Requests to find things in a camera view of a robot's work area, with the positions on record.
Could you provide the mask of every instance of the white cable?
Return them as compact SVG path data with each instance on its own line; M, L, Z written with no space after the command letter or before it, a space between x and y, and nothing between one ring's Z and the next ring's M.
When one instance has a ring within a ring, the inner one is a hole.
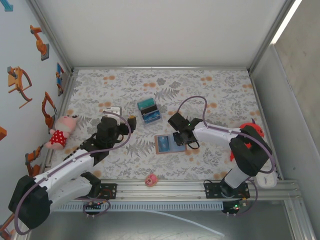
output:
M201 225L201 224L199 224L199 223L197 223L197 222L195 222L195 221L191 221L191 220L188 220L188 219L185 219L185 218L182 218L182 217L179 217L179 216L175 216L175 215L172 215L172 214L169 214L169 213L165 213L165 212L161 212L161 211L152 211L152 210L142 210L141 212L147 212L147 213L165 215L165 216L168 216L168 217L171 217L171 218L174 218L174 219L179 219L179 220L181 220L181 221L184 221L184 222L187 222L187 223L196 225L196 226L198 226L198 227L200 227L200 228L203 228L203 229L205 229L205 230L208 230L208 231L210 231L210 232L212 232L212 233L214 233L214 234L218 234L218 235L220 235L220 236L222 236L222 237L225 236L223 233L218 232L218 231L216 231L216 230L213 230L213 229L211 229L211 228L209 228L209 227L203 226L203 225Z

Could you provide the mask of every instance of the floral tablecloth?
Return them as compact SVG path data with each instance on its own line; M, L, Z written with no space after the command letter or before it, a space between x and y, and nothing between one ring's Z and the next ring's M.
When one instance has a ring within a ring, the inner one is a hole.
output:
M180 103L194 95L208 101L208 123L238 128L255 122L263 127L253 86L247 71L109 69L80 70L75 80L67 114L78 115L76 130L64 150L55 151L53 166L96 132L106 107L121 106L122 115L138 116L137 102L154 98L163 121L145 127L137 117L137 128L126 146L111 151L94 166L93 174L101 179L144 179L155 173L160 179L222 179L235 165L230 150L201 142L200 149L156 155L155 135L170 134L174 129L168 119ZM191 99L181 108L189 120L201 118L202 99Z

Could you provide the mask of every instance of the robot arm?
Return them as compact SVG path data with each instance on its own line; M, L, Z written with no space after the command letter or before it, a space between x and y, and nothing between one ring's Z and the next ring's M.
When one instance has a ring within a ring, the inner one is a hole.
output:
M245 126L240 129L212 124L205 125L202 119L194 118L189 121L178 112L168 122L178 131L173 134L178 146L204 141L232 150L237 165L229 171L220 183L221 192L226 198L232 197L245 180L255 177L269 159L265 150L255 141L236 133L251 136L259 141L269 153L272 153L267 143L252 126Z
M59 206L82 196L98 197L101 180L90 173L90 170L109 155L109 150L116 143L121 142L118 140L120 135L133 133L136 118L130 117L127 122L130 128L124 123L118 124L112 117L104 116L97 126L97 133L85 140L62 163L34 178L23 176L15 187L9 210L16 214L18 211L18 218L29 229L34 229Z

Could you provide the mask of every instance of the small pink toy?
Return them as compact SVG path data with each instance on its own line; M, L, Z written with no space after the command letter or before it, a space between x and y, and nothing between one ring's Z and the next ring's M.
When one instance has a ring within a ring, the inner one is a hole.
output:
M75 130L78 116L62 116L54 124L54 128L50 129L52 137L45 144L48 149L62 150L66 146L67 138Z
M151 173L150 175L148 175L146 177L146 179L144 180L144 183L147 187L153 187L154 185L156 185L158 182L158 178L155 174Z

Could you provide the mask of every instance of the red polka dot dress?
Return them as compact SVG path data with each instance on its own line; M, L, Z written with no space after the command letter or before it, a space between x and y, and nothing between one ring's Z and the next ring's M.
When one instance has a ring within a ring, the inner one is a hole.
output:
M50 138L50 143L53 145L55 143L61 144L63 147L66 146L67 138L64 137L64 132L56 130L52 137Z

